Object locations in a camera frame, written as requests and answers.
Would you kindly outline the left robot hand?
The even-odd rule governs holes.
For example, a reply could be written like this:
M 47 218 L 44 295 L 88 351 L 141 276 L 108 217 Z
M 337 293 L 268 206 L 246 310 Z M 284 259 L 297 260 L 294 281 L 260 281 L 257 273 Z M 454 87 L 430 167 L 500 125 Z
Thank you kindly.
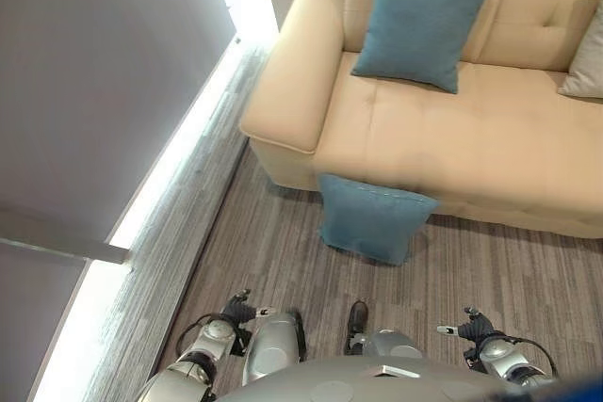
M 270 306 L 253 307 L 247 303 L 251 290 L 246 288 L 238 291 L 227 301 L 221 314 L 230 318 L 237 326 L 261 317 L 276 314 L 276 309 Z

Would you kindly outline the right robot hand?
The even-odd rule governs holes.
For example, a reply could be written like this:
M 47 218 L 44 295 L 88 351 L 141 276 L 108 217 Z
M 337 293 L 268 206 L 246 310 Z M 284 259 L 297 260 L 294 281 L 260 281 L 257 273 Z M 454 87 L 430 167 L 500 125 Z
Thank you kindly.
M 447 336 L 458 336 L 475 344 L 495 331 L 491 321 L 476 307 L 467 306 L 464 312 L 468 315 L 467 322 L 458 327 L 438 326 L 436 331 Z

